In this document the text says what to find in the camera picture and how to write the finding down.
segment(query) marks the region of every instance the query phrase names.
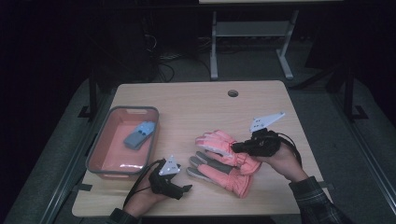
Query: pink tray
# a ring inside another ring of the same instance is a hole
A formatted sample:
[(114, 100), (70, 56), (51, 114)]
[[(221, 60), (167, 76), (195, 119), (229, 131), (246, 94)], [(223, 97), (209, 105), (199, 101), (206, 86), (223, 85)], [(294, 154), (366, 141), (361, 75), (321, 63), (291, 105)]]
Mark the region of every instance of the pink tray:
[[(86, 166), (105, 179), (133, 177), (148, 165), (158, 132), (159, 112), (150, 106), (117, 106), (105, 119)], [(154, 132), (138, 150), (124, 145), (123, 140), (143, 121), (155, 123)]]

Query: jacket sleeve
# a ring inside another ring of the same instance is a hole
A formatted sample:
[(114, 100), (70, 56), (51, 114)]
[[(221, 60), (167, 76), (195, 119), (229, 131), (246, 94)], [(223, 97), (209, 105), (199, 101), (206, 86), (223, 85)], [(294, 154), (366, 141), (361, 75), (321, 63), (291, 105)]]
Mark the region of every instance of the jacket sleeve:
[(290, 183), (304, 224), (353, 223), (327, 198), (314, 176)]
[(107, 219), (106, 224), (137, 224), (138, 222), (139, 219), (136, 217), (116, 208)]

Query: work glove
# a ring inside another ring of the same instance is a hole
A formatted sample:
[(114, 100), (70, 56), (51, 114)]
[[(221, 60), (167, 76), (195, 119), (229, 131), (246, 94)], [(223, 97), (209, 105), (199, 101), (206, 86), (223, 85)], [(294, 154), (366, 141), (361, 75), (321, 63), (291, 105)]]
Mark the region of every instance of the work glove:
[(236, 141), (221, 130), (204, 133), (195, 139), (195, 145), (205, 149), (205, 154), (209, 158), (236, 167), (241, 175), (253, 175), (262, 163), (251, 158), (246, 152), (233, 152), (231, 146), (234, 143)]
[(235, 193), (239, 198), (248, 196), (252, 183), (252, 175), (241, 175), (240, 170), (233, 166), (213, 160), (201, 151), (190, 157), (187, 174), (217, 184)]

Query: hand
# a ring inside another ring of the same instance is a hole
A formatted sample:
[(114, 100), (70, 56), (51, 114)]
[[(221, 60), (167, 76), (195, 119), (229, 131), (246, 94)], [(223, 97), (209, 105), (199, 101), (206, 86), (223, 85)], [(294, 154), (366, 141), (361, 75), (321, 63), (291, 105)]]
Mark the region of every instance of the hand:
[(152, 171), (149, 171), (146, 174), (146, 176), (142, 179), (142, 182), (140, 182), (139, 186), (137, 187), (136, 193), (123, 207), (123, 210), (129, 213), (133, 217), (139, 218), (143, 216), (156, 203), (169, 198), (163, 194), (155, 194), (149, 188), (150, 187), (149, 176), (151, 172)]
[(291, 182), (299, 182), (308, 178), (303, 168), (297, 162), (291, 149), (281, 144), (279, 151), (272, 157), (255, 157), (257, 161), (263, 161), (271, 165), (281, 175)]

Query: grey carpet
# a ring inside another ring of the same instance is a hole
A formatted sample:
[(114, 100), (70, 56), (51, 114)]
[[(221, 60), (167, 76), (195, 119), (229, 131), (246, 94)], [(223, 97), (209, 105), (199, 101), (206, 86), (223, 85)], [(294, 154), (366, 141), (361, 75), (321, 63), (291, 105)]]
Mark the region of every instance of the grey carpet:
[[(219, 81), (277, 79), (287, 86), (292, 86), (318, 72), (316, 69), (304, 68), (310, 43), (293, 42), (287, 58), (295, 78), (286, 80), (274, 52), (278, 44), (266, 43), (262, 48), (249, 47), (234, 54), (219, 54)], [(200, 54), (198, 59), (200, 61), (184, 58), (168, 63), (176, 72), (172, 81), (209, 81), (209, 74), (204, 66), (204, 63), (209, 65), (208, 53)], [(166, 75), (170, 75), (166, 67), (162, 67), (162, 70)], [(303, 91), (290, 91), (290, 98), (319, 169), (325, 181), (334, 187), (330, 190), (332, 199), (357, 223), (396, 223), (396, 216), (375, 183), (361, 155), (359, 144), (348, 128), (350, 124), (334, 102), (334, 98), (342, 97), (342, 92), (335, 95), (327, 93), (324, 90), (326, 81), (327, 78), (323, 78)], [(370, 92), (359, 82), (355, 86), (355, 103), (362, 105), (369, 119), (357, 120), (354, 125), (362, 132), (368, 145), (375, 150), (374, 154), (388, 174), (389, 180), (396, 184), (394, 176), (396, 165), (392, 160), (396, 158), (395, 128), (375, 104)], [(102, 104), (105, 111), (109, 108), (112, 96), (108, 95), (106, 98), (109, 100)], [(88, 102), (88, 85), (84, 82), (67, 107), (20, 197), (9, 213), (6, 223), (39, 223), (72, 153), (80, 143), (81, 132), (88, 125), (87, 119), (78, 118), (79, 110)], [(97, 118), (96, 122), (100, 123), (101, 120), (103, 116)], [(78, 160), (72, 181), (77, 182), (84, 173), (84, 162), (84, 157)], [(71, 208), (76, 195), (72, 191), (64, 200), (65, 203), (54, 223), (103, 223), (104, 217), (80, 218), (72, 215)], [(275, 216), (272, 219), (279, 224), (300, 223), (297, 215)], [(143, 219), (143, 223), (151, 221), (149, 218)]]

